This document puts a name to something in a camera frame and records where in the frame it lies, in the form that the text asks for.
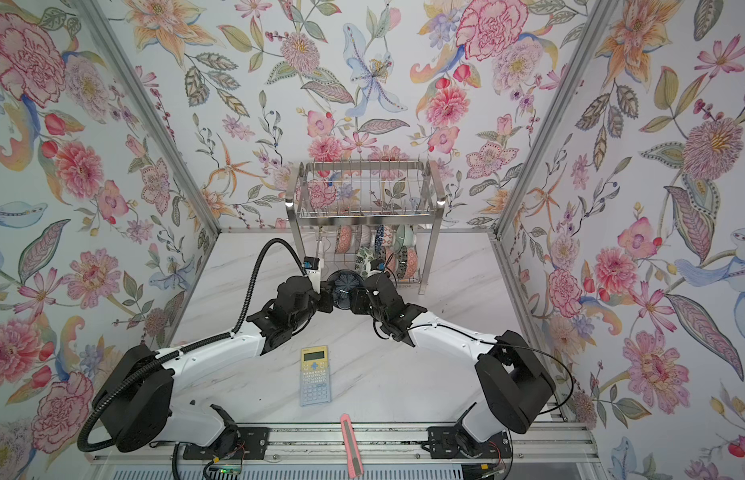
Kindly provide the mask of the pale green ceramic bowl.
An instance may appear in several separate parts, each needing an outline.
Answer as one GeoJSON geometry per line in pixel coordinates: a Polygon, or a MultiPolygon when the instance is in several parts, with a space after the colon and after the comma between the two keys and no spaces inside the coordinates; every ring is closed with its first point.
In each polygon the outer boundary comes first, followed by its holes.
{"type": "Polygon", "coordinates": [[[399,225],[396,231],[394,248],[396,251],[402,248],[412,248],[417,244],[417,236],[414,227],[409,224],[399,225]]]}

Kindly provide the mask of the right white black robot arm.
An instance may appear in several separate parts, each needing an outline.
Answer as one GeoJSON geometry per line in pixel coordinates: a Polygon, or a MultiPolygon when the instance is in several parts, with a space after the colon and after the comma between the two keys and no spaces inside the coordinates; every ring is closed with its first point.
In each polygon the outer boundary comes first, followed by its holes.
{"type": "Polygon", "coordinates": [[[406,302],[389,276],[374,274],[353,286],[334,288],[334,306],[368,314],[388,340],[441,354],[476,374],[484,400],[470,407],[457,426],[462,442],[484,443],[503,429],[523,435],[542,415],[556,385],[541,352],[512,330],[482,334],[406,302]]]}

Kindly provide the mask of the dark blue ceramic bowl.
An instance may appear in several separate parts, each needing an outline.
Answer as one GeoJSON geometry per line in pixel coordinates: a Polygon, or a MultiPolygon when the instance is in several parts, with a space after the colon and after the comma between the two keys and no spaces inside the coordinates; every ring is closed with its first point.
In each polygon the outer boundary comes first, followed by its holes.
{"type": "Polygon", "coordinates": [[[332,288],[332,293],[334,293],[334,308],[348,311],[350,311],[350,292],[356,288],[366,288],[362,276],[348,269],[330,274],[326,284],[332,288]]]}

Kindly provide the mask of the blue patterned ceramic bowl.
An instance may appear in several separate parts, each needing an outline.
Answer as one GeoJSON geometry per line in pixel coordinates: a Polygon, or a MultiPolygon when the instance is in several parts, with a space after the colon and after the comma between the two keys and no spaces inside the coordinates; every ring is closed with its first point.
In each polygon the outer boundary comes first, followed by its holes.
{"type": "Polygon", "coordinates": [[[379,225],[374,237],[374,250],[378,253],[385,252],[394,244],[396,229],[392,225],[379,225]]]}

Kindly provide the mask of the green leaf pattern bowl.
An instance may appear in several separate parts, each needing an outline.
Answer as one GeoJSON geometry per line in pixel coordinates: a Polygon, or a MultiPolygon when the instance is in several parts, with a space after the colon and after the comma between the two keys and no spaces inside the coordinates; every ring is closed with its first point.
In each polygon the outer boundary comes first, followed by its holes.
{"type": "Polygon", "coordinates": [[[362,278],[367,278],[375,270],[376,254],[370,247],[362,246],[356,252],[354,260],[354,270],[362,278]]]}

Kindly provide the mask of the purple striped bowl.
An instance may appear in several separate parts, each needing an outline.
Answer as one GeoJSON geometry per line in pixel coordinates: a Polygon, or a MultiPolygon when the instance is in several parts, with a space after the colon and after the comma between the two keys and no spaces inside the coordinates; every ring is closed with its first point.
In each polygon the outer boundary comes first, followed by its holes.
{"type": "Polygon", "coordinates": [[[358,247],[370,247],[374,242],[374,234],[374,228],[368,225],[360,226],[360,230],[358,230],[358,247]]]}

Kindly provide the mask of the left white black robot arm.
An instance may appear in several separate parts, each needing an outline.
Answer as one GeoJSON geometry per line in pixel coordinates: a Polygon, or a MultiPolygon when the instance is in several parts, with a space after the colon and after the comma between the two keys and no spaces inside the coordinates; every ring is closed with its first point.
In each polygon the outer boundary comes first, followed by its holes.
{"type": "Polygon", "coordinates": [[[194,382],[226,366],[264,356],[291,340],[318,312],[334,309],[332,286],[304,276],[288,278],[276,298],[248,316],[254,333],[230,331],[178,348],[132,348],[98,395],[78,434],[78,449],[114,447],[122,453],[152,442],[196,445],[228,456],[242,444],[232,415],[212,400],[182,397],[194,382]]]}

